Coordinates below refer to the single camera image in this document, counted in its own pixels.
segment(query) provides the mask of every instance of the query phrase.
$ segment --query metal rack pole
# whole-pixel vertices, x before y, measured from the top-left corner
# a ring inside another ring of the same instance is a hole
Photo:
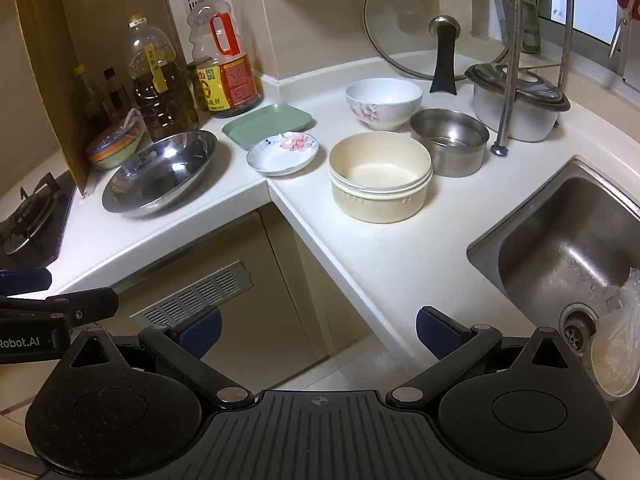
[[[522,0],[511,1],[513,3],[511,15],[511,44],[507,65],[507,81],[504,88],[504,105],[502,106],[500,126],[498,127],[498,137],[491,147],[491,152],[498,156],[506,156],[509,153],[505,144],[511,124],[513,105],[515,104],[518,70],[520,68],[520,51],[522,50]]]
[[[574,37],[575,0],[566,0],[566,23],[564,25],[564,43],[562,44],[562,60],[558,75],[558,88],[564,92],[569,73],[569,58],[571,56],[571,43]]]

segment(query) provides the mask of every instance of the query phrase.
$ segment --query blue gripper pad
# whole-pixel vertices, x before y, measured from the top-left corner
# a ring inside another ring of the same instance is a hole
[[[169,332],[171,339],[194,357],[202,359],[222,334],[222,313],[216,306],[189,318]]]

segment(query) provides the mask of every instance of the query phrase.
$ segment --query stainless steel bowl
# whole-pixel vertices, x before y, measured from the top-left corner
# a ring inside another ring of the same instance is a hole
[[[411,117],[412,137],[431,154],[433,173],[469,176],[482,166],[489,130],[477,119],[444,108],[430,108]]]
[[[197,130],[158,140],[130,156],[102,194],[110,213],[145,216],[178,202],[204,176],[218,139]]]

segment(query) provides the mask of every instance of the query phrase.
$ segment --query green plastic tray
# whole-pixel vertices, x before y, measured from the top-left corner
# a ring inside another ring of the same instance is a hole
[[[268,105],[248,113],[222,127],[222,133],[245,150],[250,150],[267,137],[284,132],[300,132],[313,117],[293,106]]]

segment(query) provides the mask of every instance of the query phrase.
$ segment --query plastic bottle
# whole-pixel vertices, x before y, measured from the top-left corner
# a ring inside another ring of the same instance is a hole
[[[74,69],[74,75],[78,80],[82,108],[89,121],[89,129],[92,134],[97,135],[111,126],[111,120],[104,108],[104,96],[89,80],[84,65],[78,65]]]
[[[204,100],[198,101],[206,101],[208,111],[215,117],[232,117],[254,108],[260,95],[249,57],[231,19],[231,6],[224,0],[197,0],[187,23],[204,95]]]
[[[151,138],[195,130],[198,115],[167,35],[136,14],[129,19],[129,47],[134,97]]]

